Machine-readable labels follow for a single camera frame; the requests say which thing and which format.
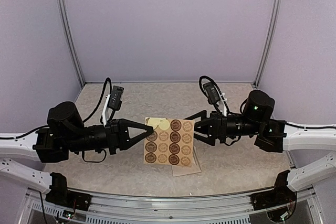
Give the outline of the pink envelope with cream flap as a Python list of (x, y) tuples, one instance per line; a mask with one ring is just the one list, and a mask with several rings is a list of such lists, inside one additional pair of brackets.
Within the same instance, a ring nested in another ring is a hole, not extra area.
[(201, 173), (201, 167), (197, 158), (196, 150), (193, 150), (191, 167), (171, 166), (173, 177), (180, 177)]

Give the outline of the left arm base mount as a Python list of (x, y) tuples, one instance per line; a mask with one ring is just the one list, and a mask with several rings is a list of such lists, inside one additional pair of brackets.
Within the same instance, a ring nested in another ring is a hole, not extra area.
[(46, 194), (46, 201), (55, 205), (72, 208), (74, 210), (88, 211), (92, 196), (68, 190), (66, 193), (50, 191)]

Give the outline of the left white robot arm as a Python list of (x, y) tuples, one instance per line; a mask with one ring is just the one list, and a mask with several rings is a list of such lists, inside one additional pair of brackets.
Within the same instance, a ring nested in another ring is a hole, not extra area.
[(74, 195), (68, 190), (65, 176), (36, 171), (14, 159), (59, 163), (68, 160), (69, 153), (95, 151), (114, 155), (117, 150), (128, 150), (153, 132), (153, 127), (127, 119), (86, 127), (76, 105), (66, 101), (49, 110), (47, 125), (22, 135), (1, 134), (1, 172), (43, 194), (52, 194), (66, 206)]

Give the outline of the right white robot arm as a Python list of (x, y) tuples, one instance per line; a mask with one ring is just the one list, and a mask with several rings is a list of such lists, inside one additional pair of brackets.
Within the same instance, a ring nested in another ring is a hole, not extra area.
[(214, 146), (216, 141), (228, 145), (242, 136), (255, 137), (255, 145), (270, 153), (293, 150), (329, 150), (329, 154), (301, 168), (279, 173), (274, 189), (269, 192), (273, 205), (307, 186), (335, 175), (335, 125), (293, 124), (271, 118), (275, 101), (260, 90), (253, 90), (242, 103), (239, 114), (223, 115), (205, 110), (189, 116), (195, 123), (194, 138)]

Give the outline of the brown seal sticker sheet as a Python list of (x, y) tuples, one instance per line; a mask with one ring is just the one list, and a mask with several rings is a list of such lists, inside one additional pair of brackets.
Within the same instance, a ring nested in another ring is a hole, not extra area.
[(144, 139), (144, 164), (192, 166), (195, 121), (147, 117), (145, 125), (154, 132)]

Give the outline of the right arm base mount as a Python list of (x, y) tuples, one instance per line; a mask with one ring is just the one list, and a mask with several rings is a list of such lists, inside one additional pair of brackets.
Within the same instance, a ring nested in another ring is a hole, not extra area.
[(273, 190), (255, 193), (250, 196), (254, 211), (289, 204), (297, 199), (296, 193), (275, 192)]

